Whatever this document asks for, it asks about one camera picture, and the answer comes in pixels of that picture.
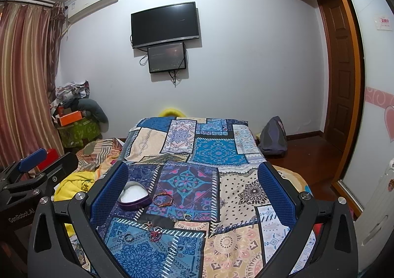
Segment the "purple heart jewelry box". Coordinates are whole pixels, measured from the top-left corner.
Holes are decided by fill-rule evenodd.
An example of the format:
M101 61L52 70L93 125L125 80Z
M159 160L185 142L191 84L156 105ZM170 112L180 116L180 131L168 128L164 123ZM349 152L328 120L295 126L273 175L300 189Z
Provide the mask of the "purple heart jewelry box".
M117 203L122 210L135 211L152 204L152 197L142 184L128 181L120 193Z

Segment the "red box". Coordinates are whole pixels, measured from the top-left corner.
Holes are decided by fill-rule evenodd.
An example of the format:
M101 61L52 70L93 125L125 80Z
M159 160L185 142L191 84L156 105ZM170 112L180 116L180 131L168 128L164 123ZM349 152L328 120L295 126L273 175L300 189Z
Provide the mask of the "red box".
M59 154L56 149L48 149L47 156L46 156L45 160L40 162L37 166L38 170L39 171L45 170L49 165L54 163L58 158L59 158Z

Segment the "yellow cloth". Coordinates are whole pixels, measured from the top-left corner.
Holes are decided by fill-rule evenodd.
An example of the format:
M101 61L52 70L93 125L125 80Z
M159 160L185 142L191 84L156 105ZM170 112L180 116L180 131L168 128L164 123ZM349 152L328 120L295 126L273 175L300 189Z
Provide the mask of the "yellow cloth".
M55 190L53 200L68 201L79 192L88 192L96 181L93 171L79 171L71 173L62 180Z

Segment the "orange box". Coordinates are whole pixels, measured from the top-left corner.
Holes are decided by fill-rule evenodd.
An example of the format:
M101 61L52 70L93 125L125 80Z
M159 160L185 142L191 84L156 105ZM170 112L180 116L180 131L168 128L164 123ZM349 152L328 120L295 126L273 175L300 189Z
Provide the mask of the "orange box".
M66 126L69 124L73 124L74 122L80 121L83 119L82 113L80 111L74 111L69 114L63 115L59 117L58 121L61 126Z

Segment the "grey backpack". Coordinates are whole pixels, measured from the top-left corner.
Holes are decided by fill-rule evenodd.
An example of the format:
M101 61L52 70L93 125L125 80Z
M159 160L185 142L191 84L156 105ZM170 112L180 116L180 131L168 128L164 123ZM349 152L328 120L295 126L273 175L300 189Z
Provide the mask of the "grey backpack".
M264 156L281 156L287 152L286 132L279 116L272 117L263 128L258 148Z

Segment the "patchwork patterned bedspread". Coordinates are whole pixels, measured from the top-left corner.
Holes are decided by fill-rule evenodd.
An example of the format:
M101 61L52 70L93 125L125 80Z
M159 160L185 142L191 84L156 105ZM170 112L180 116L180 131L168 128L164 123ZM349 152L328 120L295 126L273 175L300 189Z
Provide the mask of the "patchwork patterned bedspread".
M152 197L135 211L114 205L97 227L130 277L256 277L290 231L259 183L264 156L246 121L143 119L118 161Z

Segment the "grey neck pillow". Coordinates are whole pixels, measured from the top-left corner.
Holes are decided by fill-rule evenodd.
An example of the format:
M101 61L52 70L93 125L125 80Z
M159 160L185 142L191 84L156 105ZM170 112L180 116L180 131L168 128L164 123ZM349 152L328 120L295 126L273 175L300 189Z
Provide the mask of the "grey neck pillow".
M79 99L77 109L82 111L89 111L91 115L100 123L108 123L108 117L103 111L103 109L96 101L90 98Z

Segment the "pile of clothes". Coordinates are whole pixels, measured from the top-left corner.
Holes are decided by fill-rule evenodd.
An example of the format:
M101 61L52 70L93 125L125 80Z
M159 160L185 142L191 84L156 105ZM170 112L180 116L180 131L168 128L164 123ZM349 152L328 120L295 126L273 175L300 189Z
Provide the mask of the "pile of clothes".
M51 112L59 105L68 108L75 99L89 98L90 86L85 80L82 83L68 82L65 86L55 89L55 100L50 104Z

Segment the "white wardrobe door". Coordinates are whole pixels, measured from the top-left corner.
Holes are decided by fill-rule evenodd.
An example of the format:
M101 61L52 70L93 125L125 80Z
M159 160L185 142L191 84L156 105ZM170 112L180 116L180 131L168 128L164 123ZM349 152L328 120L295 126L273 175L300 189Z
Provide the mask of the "white wardrobe door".
M355 221L359 272L377 262L393 237L393 11L386 0L351 0L363 43L364 105L343 180L361 205Z

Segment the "yellow plush toy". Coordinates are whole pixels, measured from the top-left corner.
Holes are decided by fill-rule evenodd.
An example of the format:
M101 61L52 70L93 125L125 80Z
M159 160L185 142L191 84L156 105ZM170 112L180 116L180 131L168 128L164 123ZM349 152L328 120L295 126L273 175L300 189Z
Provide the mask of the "yellow plush toy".
M180 118L184 118L184 117L186 117L186 115L182 111L180 111L178 109L166 108L159 114L159 117L176 117L176 118L180 117Z

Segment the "striped pink curtain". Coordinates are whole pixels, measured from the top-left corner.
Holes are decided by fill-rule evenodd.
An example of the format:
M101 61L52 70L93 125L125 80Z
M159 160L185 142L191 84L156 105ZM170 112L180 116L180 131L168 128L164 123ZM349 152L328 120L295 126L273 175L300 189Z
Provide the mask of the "striped pink curtain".
M1 3L1 166L37 149L62 153L50 113L64 5Z

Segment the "brown wooden door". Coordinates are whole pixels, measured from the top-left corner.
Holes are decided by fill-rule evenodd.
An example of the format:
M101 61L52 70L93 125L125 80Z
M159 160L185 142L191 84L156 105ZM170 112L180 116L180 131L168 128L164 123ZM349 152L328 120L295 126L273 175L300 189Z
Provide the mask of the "brown wooden door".
M324 136L341 153L331 180L343 178L359 122L361 54L349 0L317 0L328 52L328 104Z

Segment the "white air conditioner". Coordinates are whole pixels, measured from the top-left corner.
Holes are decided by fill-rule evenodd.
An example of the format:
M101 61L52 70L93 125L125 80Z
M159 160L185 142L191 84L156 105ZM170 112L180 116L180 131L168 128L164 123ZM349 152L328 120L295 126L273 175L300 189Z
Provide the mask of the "white air conditioner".
M118 0L75 0L67 6L68 22L73 24L116 2L118 2Z

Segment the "small black wall monitor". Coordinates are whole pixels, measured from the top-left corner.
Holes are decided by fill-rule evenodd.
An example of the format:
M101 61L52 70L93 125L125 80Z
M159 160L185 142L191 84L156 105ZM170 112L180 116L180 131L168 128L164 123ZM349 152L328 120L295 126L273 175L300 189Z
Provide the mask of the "small black wall monitor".
M148 48L149 73L184 70L186 47L183 42L160 44Z

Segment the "black wall television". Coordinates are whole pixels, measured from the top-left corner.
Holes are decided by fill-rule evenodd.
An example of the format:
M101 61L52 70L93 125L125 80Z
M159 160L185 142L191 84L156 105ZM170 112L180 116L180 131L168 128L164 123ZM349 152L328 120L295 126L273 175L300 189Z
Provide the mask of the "black wall television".
M130 15L132 48L200 38L196 2L184 2Z

